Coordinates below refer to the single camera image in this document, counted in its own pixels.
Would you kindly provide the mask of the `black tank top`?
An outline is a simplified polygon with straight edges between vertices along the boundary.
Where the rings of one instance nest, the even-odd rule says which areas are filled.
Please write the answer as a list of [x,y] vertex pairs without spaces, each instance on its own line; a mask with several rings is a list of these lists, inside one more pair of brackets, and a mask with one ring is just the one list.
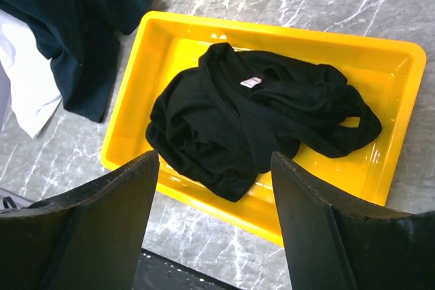
[[239,201],[278,151],[341,158],[382,125],[336,68],[216,43],[156,99],[145,137],[179,174]]

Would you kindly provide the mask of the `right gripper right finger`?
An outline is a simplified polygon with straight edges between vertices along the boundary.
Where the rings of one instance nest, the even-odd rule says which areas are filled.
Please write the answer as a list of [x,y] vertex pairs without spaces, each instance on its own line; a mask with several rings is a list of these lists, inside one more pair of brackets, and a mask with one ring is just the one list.
[[276,152],[273,193],[294,289],[433,289],[434,213],[353,196]]

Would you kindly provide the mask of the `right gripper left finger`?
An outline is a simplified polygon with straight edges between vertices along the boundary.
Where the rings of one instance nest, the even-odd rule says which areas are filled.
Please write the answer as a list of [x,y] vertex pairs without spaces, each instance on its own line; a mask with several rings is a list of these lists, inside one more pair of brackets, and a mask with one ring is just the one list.
[[130,289],[156,191],[148,151],[63,194],[1,201],[2,289]]

